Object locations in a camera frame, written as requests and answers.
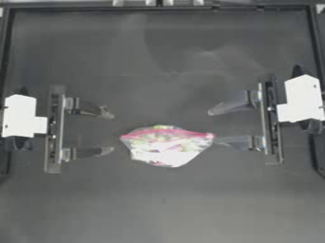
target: black frame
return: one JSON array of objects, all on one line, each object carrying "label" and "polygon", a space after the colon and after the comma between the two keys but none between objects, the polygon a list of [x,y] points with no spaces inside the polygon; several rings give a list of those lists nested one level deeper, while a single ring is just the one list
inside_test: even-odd
[{"label": "black frame", "polygon": [[[15,12],[17,10],[27,11],[88,11],[88,10],[102,10],[102,11],[197,11],[197,10],[213,10],[213,11],[296,11],[304,10],[308,13],[308,24],[310,29],[310,37],[313,44],[313,57],[316,63],[317,77],[321,81],[321,88],[325,88],[325,61],[324,61],[324,51],[321,46],[321,37],[320,37],[320,27],[317,21],[317,9],[316,4],[278,4],[274,5],[269,2],[259,4],[246,4],[246,5],[230,5],[214,3],[213,1],[205,1],[205,6],[194,6],[191,0],[175,0],[176,6],[164,7],[163,0],[156,0],[156,6],[146,7],[144,1],[126,2],[123,7],[114,7],[112,1],[107,2],[83,2],[83,3],[19,3],[19,4],[7,4],[3,11],[3,27],[1,27],[1,39],[0,39],[0,98],[1,102],[4,101],[4,90],[5,90],[5,78],[7,78],[7,68],[9,63],[9,48],[11,48],[11,36],[12,36],[12,19]],[[318,159],[314,156],[314,146],[312,146],[313,158]]]}]

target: dark gray surface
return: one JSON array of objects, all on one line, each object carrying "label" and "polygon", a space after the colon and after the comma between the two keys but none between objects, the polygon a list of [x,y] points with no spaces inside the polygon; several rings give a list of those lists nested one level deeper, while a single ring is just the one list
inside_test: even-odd
[{"label": "dark gray surface", "polygon": [[305,13],[19,13],[8,72],[45,112],[49,84],[108,104],[114,121],[71,118],[65,142],[115,146],[106,158],[43,174],[35,152],[13,156],[0,187],[5,243],[322,242],[325,182],[310,168],[306,136],[285,131],[286,164],[258,153],[209,149],[187,166],[130,160],[118,138],[170,123],[222,135],[259,133],[254,113],[211,118],[207,109],[266,72],[314,72]]}]

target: crumpled bag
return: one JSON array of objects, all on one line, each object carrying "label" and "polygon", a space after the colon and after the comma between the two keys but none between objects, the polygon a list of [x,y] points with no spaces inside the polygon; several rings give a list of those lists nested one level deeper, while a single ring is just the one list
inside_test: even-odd
[{"label": "crumpled bag", "polygon": [[120,137],[131,158],[160,167],[180,167],[211,145],[214,134],[197,133],[171,125],[134,130]]}]

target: plastic bag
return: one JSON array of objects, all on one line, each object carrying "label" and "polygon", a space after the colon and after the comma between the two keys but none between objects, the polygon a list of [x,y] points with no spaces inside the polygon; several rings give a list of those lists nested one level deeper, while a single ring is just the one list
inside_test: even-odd
[{"label": "plastic bag", "polygon": [[211,133],[190,132],[170,125],[143,127],[120,137],[132,159],[160,167],[187,164],[211,146],[213,139]]}]

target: metal bracket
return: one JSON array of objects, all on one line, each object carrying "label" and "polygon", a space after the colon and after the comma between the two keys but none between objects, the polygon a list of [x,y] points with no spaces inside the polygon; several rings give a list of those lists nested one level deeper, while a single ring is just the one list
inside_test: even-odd
[{"label": "metal bracket", "polygon": [[278,163],[283,163],[282,134],[277,118],[277,104],[275,77],[269,75],[259,83],[258,90],[241,91],[234,99],[219,103],[209,110],[209,115],[215,116],[259,108],[262,135],[217,138],[214,142],[231,146],[238,150],[261,151],[266,155],[274,155]]},{"label": "metal bracket", "polygon": [[73,159],[102,157],[114,150],[112,147],[64,148],[64,113],[90,115],[108,119],[112,119],[114,115],[102,106],[84,102],[79,98],[67,98],[64,95],[64,87],[60,85],[51,86],[48,100],[48,134],[45,137],[44,171],[45,173],[59,173],[63,162],[69,162]]}]

